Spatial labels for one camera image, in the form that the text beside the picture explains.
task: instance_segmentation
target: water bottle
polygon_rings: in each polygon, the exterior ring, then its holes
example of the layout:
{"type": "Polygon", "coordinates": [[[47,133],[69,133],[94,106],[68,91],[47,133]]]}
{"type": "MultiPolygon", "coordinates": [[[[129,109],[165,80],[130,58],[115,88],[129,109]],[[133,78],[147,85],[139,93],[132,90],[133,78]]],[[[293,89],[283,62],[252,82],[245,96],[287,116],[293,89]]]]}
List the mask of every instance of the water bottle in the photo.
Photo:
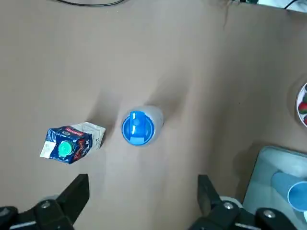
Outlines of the water bottle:
{"type": "Polygon", "coordinates": [[[124,139],[131,145],[146,145],[159,136],[164,123],[161,109],[152,105],[133,108],[121,125],[124,139]]]}

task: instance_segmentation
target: brown table surface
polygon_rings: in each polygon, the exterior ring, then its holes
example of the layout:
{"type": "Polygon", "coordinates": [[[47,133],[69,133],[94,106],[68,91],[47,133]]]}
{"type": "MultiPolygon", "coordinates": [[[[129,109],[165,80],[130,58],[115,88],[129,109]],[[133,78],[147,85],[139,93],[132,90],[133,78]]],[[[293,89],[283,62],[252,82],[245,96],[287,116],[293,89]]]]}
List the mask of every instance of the brown table surface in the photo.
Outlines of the brown table surface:
{"type": "Polygon", "coordinates": [[[200,214],[199,173],[241,199],[254,143],[306,151],[294,103],[307,81],[307,14],[226,5],[2,1],[0,204],[29,209],[89,173],[76,229],[184,230],[200,214]],[[120,131],[142,104],[166,115],[144,148],[120,131]],[[107,128],[100,151],[73,165],[39,157],[48,128],[86,120],[107,128]]]}

